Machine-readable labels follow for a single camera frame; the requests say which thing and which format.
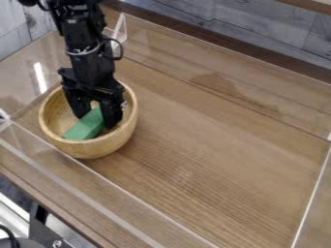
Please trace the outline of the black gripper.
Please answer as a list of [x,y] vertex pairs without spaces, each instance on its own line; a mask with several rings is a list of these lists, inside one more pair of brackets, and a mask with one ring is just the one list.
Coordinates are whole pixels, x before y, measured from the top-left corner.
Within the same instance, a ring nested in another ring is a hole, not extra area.
[[62,88],[74,115],[82,118],[102,101],[103,123],[111,129],[123,119],[125,86],[115,78],[115,62],[122,59],[111,47],[68,49],[71,66],[60,68]]

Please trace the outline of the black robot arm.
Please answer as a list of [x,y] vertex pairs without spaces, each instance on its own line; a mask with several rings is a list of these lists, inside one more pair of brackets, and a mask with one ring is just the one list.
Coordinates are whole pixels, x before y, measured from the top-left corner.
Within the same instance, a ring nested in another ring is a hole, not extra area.
[[115,78],[115,62],[123,58],[121,42],[105,34],[103,0],[18,0],[52,16],[64,39],[71,67],[59,68],[62,90],[71,110],[82,118],[101,104],[103,123],[111,129],[123,119],[125,86]]

